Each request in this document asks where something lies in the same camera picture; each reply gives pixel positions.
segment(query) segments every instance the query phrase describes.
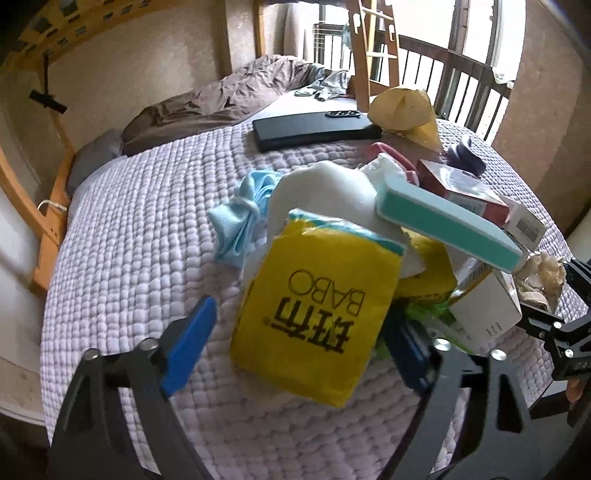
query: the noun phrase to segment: red box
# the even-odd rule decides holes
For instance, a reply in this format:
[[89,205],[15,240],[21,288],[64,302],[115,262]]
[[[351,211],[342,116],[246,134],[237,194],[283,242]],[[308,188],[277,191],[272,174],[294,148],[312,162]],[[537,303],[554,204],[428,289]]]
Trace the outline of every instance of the red box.
[[509,207],[485,183],[467,171],[448,165],[419,160],[421,187],[502,227]]

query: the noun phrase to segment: brown duvet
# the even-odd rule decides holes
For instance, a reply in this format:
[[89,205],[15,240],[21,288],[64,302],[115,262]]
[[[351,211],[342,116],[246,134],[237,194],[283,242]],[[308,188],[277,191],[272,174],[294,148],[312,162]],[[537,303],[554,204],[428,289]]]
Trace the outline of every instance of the brown duvet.
[[283,93],[313,82],[318,73],[317,65],[294,57],[260,57],[200,90],[144,108],[123,131],[123,153],[131,156],[179,138],[236,125]]

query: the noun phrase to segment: laptop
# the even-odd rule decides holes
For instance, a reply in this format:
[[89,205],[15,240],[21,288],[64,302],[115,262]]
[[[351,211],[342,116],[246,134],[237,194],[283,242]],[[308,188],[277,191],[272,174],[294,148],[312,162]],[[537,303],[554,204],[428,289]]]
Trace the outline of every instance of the laptop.
[[261,118],[252,122],[256,146],[261,152],[338,140],[382,137],[382,129],[357,110],[298,113]]

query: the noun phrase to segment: white cable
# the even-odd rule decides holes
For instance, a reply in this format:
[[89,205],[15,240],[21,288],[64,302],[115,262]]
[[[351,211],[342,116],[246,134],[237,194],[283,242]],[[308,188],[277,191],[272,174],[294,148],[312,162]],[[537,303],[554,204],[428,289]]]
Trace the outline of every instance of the white cable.
[[39,205],[37,205],[37,210],[40,210],[41,207],[45,204],[51,205],[52,207],[55,207],[57,209],[60,209],[64,212],[67,212],[68,208],[64,207],[63,205],[60,205],[59,203],[56,202],[52,202],[51,200],[43,200]]

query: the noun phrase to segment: crumpled paper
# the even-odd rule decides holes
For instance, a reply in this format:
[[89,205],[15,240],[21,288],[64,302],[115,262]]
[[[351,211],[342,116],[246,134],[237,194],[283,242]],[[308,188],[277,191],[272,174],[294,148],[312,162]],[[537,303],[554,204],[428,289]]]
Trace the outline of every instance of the crumpled paper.
[[369,106],[368,118],[424,148],[437,153],[443,149],[431,100],[416,85],[399,85],[380,93]]
[[566,283],[563,259],[546,252],[532,255],[524,266],[513,273],[519,300],[532,307],[554,313]]

